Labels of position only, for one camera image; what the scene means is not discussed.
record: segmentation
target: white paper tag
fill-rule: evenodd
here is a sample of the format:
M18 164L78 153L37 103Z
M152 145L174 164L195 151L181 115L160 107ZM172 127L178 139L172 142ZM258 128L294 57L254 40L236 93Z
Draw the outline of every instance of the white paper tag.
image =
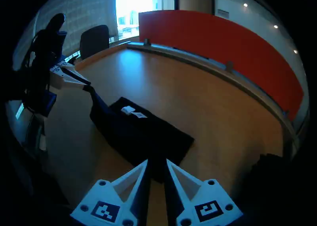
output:
M139 119L140 118L147 118L144 114L142 113L135 113L135 112L131 112L131 114L134 114L135 116L137 116Z
M134 108L132 108L131 106L126 106L126 107L123 107L122 109L121 109L121 111L123 112L123 113L125 113L126 115L129 115L131 112L133 112L133 111L135 111L136 109L134 109Z

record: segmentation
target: sky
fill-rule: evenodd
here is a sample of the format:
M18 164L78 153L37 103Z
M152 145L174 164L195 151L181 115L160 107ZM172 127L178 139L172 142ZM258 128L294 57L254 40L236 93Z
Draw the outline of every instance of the sky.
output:
M123 17L132 10L145 12L153 10L152 0L116 0L116 15Z

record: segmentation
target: white label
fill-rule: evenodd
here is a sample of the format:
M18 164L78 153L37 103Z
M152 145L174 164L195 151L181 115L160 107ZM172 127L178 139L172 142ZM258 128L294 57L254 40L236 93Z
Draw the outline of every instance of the white label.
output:
M140 118L147 118L144 114L142 113L135 113L135 112L132 112L131 114L134 114L135 116L137 116L139 119Z

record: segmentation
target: black fabric bag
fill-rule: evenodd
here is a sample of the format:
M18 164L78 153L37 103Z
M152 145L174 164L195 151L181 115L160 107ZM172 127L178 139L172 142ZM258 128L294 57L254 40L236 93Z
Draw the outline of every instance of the black fabric bag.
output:
M91 86L84 90L93 100L91 120L109 145L132 165L149 159L152 178L163 182L166 158L176 165L181 163L194 141L191 136L124 97L108 107ZM121 109L128 105L147 118L123 113Z

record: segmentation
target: black office chair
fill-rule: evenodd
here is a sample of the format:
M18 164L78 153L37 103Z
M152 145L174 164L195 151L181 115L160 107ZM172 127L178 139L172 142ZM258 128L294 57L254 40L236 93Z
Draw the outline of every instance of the black office chair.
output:
M109 48L109 29L99 25L83 32L80 37L80 55L82 60Z

